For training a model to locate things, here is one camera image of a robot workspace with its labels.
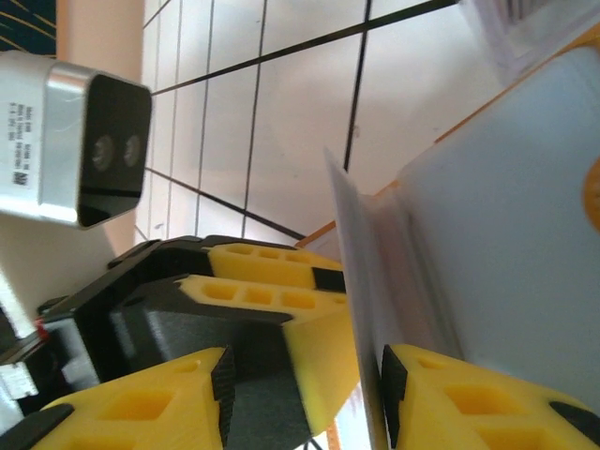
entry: yellow 3d printed part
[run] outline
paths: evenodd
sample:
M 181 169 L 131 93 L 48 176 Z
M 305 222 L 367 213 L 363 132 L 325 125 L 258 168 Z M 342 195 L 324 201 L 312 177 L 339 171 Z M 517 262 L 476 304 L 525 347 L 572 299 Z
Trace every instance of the yellow 3d printed part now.
M 306 250 L 227 244 L 208 258 L 215 277 L 344 292 L 341 264 Z
M 382 395 L 402 450 L 600 448 L 600 418 L 581 402 L 409 345 L 385 348 Z
M 46 408 L 70 404 L 74 411 L 33 448 L 221 449 L 233 377 L 231 352 L 213 348 L 59 398 Z
M 325 431 L 358 383 L 346 295 L 202 276 L 179 282 L 181 291 L 200 304 L 292 317 L 282 331 L 308 425 L 313 435 Z

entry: camera label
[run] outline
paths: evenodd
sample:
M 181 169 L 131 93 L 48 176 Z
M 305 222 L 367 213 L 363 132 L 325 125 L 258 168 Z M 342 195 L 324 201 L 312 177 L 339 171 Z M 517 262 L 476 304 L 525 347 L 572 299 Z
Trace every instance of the camera label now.
M 11 182 L 14 186 L 30 188 L 33 169 L 34 108 L 10 102 L 7 111 L 7 149 L 10 157 Z

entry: white tiled wall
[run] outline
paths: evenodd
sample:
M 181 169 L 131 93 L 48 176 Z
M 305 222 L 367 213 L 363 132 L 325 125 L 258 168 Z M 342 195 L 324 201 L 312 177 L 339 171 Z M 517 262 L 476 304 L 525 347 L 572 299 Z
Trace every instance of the white tiled wall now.
M 146 0 L 140 235 L 293 244 L 333 218 L 325 147 L 374 192 L 498 94 L 458 7 L 394 14 L 421 3 L 372 0 L 371 19 L 393 15 L 361 52 L 366 0 Z

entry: silver camera housing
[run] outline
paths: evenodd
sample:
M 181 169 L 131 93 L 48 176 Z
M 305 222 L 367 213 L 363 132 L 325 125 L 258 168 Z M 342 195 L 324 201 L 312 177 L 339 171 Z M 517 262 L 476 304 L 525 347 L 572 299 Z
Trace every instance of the silver camera housing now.
M 135 208 L 151 111 L 139 84 L 0 52 L 0 212 L 89 228 Z

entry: camera lens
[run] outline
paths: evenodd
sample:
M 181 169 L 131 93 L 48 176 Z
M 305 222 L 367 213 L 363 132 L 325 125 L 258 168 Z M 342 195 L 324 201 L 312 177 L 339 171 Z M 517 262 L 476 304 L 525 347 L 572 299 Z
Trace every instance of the camera lens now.
M 114 145 L 110 136 L 104 135 L 94 144 L 92 161 L 99 172 L 106 171 L 113 162 Z
M 125 163 L 129 167 L 135 166 L 140 159 L 140 138 L 137 135 L 131 136 L 127 139 L 127 143 L 125 144 Z

